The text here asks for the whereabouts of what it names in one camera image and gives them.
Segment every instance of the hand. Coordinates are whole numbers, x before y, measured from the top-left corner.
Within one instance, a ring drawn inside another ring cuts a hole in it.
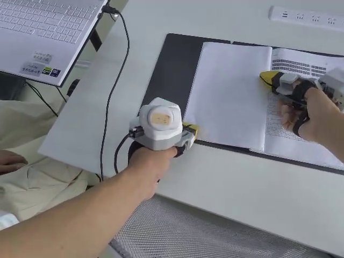
[[[305,98],[307,100],[307,110],[310,120],[300,127],[299,134],[305,140],[319,142],[321,134],[329,133],[327,132],[326,126],[332,122],[333,117],[336,117],[340,113],[340,110],[319,89],[310,88],[306,92]],[[300,111],[296,111],[293,107],[284,103],[280,103],[279,108],[283,127],[288,131],[292,131]]]
[[[0,175],[16,171],[26,164],[24,157],[8,150],[0,150]]]
[[[177,149],[153,151],[139,148],[131,157],[128,172],[140,182],[144,190],[144,200],[150,199],[156,190],[157,182],[168,169],[170,159],[177,154]]]

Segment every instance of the open book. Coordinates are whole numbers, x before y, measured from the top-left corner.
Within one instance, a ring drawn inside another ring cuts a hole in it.
[[[206,42],[184,121],[199,125],[198,138],[203,141],[344,169],[323,146],[282,128],[278,97],[259,79],[260,72],[266,70],[319,77],[335,67],[344,68],[344,58]]]

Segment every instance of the desk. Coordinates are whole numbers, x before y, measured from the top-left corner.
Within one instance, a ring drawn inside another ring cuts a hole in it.
[[[114,151],[139,110],[167,33],[344,54],[344,33],[271,22],[273,4],[344,15],[341,0],[129,1],[123,15],[131,51],[110,105],[107,175],[114,174]],[[106,100],[125,52],[118,20],[41,146],[42,154],[99,172]],[[129,144],[119,154],[119,168],[126,165]],[[344,176],[196,145],[172,161],[157,192],[344,255]]]

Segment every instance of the power strip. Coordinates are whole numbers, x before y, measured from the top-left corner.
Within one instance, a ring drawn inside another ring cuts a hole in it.
[[[298,25],[322,27],[328,30],[344,31],[344,16],[329,15],[322,12],[272,6],[269,12],[269,19]]]

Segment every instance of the black cable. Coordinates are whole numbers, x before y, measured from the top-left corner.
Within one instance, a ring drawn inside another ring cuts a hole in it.
[[[42,96],[42,94],[39,92],[39,90],[38,90],[35,86],[31,85],[31,84],[28,83],[28,82],[26,82],[26,84],[32,89],[32,91],[33,91],[34,93],[36,93],[36,95],[41,99],[41,101],[43,101],[44,104],[46,104],[46,106],[54,113],[54,115],[55,115],[56,117],[59,117],[59,115],[53,110],[53,108],[45,101],[45,99],[43,98],[43,96]]]
[[[108,116],[109,116],[110,100],[111,100],[111,96],[112,96],[113,90],[115,89],[115,87],[116,87],[116,85],[118,83],[118,80],[119,80],[119,78],[120,78],[120,76],[122,74],[122,71],[124,69],[125,63],[127,61],[128,55],[129,55],[129,50],[130,50],[130,39],[129,39],[128,29],[127,29],[127,26],[125,24],[123,15],[118,10],[116,10],[115,8],[111,8],[108,5],[103,7],[103,12],[109,13],[113,20],[115,20],[115,19],[113,18],[112,14],[117,13],[121,17],[123,25],[124,25],[125,34],[126,34],[126,37],[127,37],[127,52],[126,52],[125,58],[123,60],[122,66],[121,66],[121,68],[119,70],[119,73],[117,75],[117,78],[116,78],[116,80],[115,80],[115,82],[114,82],[114,84],[112,86],[112,89],[111,89],[111,91],[109,93],[109,97],[108,97],[107,103],[106,103],[105,124],[104,124],[104,132],[103,132],[102,145],[101,145],[101,154],[100,154],[101,179],[102,179],[102,181],[104,180],[103,153],[104,153],[104,144],[105,144],[106,130],[108,129]]]
[[[119,150],[122,148],[122,145],[124,144],[124,142],[130,137],[129,134],[127,134],[126,136],[123,137],[122,141],[119,143],[119,145],[116,148],[116,151],[114,152],[114,156],[113,156],[113,168],[114,171],[116,172],[116,174],[118,174],[118,168],[117,168],[117,157],[118,157],[118,153]]]
[[[55,88],[58,90],[58,92],[59,92],[59,94],[61,95],[61,97],[63,98],[64,102],[67,103],[67,100],[66,100],[66,98],[64,97],[64,95],[62,94],[60,88],[59,88],[59,87],[55,87]]]
[[[100,183],[102,181],[101,177],[98,174],[96,174],[96,176],[98,177]]]

